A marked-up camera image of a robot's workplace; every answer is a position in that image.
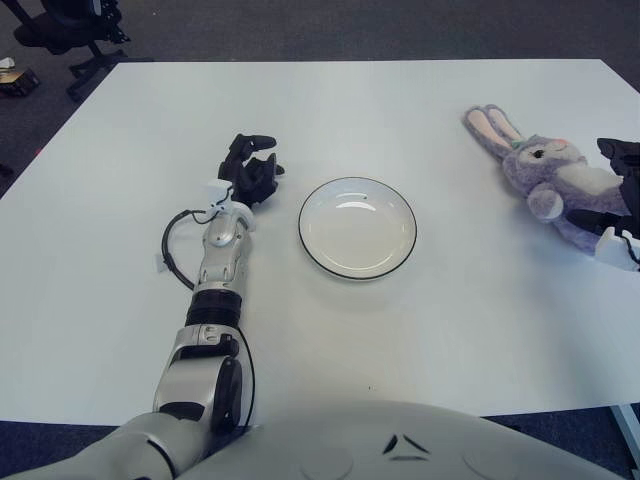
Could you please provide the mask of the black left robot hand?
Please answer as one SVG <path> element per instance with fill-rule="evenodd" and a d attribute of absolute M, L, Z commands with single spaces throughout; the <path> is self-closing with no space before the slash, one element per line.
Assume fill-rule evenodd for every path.
<path fill-rule="evenodd" d="M 233 201 L 252 207 L 276 192 L 276 178 L 285 173 L 285 169 L 277 162 L 276 154 L 272 152 L 266 160 L 253 156 L 258 151 L 269 150 L 276 145 L 276 139 L 270 136 L 236 135 L 218 170 L 218 178 L 232 184 Z"/>

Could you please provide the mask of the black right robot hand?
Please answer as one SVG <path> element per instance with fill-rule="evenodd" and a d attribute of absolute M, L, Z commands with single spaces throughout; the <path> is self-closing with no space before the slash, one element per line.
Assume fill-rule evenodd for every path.
<path fill-rule="evenodd" d="M 639 143 L 618 139 L 598 138 L 600 153 L 610 160 L 613 171 L 622 177 L 618 187 L 623 206 L 627 213 L 605 210 L 576 209 L 568 213 L 570 223 L 582 230 L 601 236 L 608 227 L 622 236 L 624 230 L 634 238 L 639 238 Z"/>

